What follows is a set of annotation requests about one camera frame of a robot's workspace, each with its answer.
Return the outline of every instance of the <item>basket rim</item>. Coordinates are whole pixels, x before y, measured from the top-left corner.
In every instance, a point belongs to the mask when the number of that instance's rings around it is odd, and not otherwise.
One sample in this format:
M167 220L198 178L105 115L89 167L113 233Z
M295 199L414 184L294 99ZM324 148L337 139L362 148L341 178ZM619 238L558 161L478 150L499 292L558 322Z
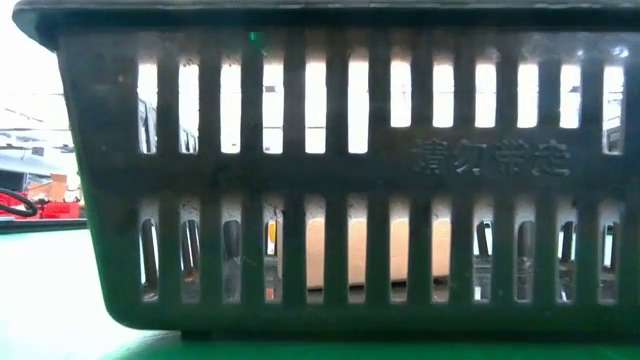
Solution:
M198 11L640 11L638 0L20 0L13 21L32 40L55 51L51 27L43 20L60 16L115 12Z

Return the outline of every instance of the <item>chinese characters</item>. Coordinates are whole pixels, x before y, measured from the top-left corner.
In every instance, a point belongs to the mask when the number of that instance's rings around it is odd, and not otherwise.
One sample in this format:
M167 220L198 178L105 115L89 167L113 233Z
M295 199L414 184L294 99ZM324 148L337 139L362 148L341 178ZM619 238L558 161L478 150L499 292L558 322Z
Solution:
M502 175L569 176L571 153L567 145L555 140L528 144L507 139L493 145L463 139L455 146L438 139L419 139L411 152L416 155L414 170L423 174L481 175L495 171Z

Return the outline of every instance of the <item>green table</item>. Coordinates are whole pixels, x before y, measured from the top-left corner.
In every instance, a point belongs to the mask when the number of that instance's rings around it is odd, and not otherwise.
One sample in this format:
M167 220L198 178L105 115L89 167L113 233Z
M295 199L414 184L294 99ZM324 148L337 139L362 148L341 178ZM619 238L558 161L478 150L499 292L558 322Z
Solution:
M0 359L640 359L640 346L190 342L115 323L87 230L0 236Z

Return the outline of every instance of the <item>green surface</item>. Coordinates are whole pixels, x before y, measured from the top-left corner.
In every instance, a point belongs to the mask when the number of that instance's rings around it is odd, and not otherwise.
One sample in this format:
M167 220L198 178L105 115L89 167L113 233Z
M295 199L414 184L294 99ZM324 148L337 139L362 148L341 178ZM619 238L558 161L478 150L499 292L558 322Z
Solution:
M640 359L640 346L184 343L105 311L87 230L0 236L0 359Z

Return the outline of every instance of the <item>plastic basket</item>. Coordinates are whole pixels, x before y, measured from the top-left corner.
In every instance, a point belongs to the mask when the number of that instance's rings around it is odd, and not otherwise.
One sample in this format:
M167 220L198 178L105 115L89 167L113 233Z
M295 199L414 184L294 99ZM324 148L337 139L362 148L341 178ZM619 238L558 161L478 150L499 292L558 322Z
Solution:
M14 19L57 52L104 300L120 323L228 334L636 333L640 122L633 116L640 115L640 36L630 29L640 12L624 3L582 3L549 9L524 2L26 0ZM391 127L389 120L397 45L411 59L411 125L404 128ZM349 59L356 48L368 54L364 154L348 151ZM326 58L322 154L305 152L310 49ZM278 155L262 149L261 79L271 54L284 61L284 150ZM453 59L450 128L432 121L432 69L441 55ZM241 63L238 154L222 153L220 145L220 74L228 57ZM158 64L152 154L141 151L136 121L149 121L137 93L138 65L147 59ZM179 67L185 59L199 65L196 153L179 146ZM478 128L475 64L487 59L496 64L496 120L494 127ZM517 125L523 62L538 65L532 128ZM565 62L581 66L577 128L560 126ZM609 136L603 129L608 64L624 67L619 153L603 147ZM223 225L227 194L240 199L241 223ZM283 200L281 274L274 259L264 256L263 198L270 194ZM347 204L353 194L368 204L364 302L358 304L349 301L346 274ZM310 195L323 198L326 209L320 303L307 302L305 285ZM396 195L410 202L407 298L400 303L391 301L389 280L389 206ZM445 303L432 300L430 273L432 204L438 197L451 205ZM483 250L474 260L479 198L491 199L494 240L491 255ZM535 220L534 245L530 255L516 258L524 220ZM570 249L563 248L559 259L558 234L568 220L577 229L575 257L564 256ZM614 229L616 266L605 274L607 224ZM139 240L141 233L149 238L156 230L157 269L149 255L153 247L141 248ZM197 256L180 256L185 231L199 238L188 247L193 253L197 248ZM150 281L140 281L141 254L155 271L145 269L145 275L157 277L157 293L151 295L145 292ZM185 275L187 267L192 272ZM519 301L527 277L531 297ZM559 295L565 283L575 290L569 302ZM474 286L489 300L476 301ZM605 287L614 294L606 301ZM265 301L269 289L282 291L279 302Z

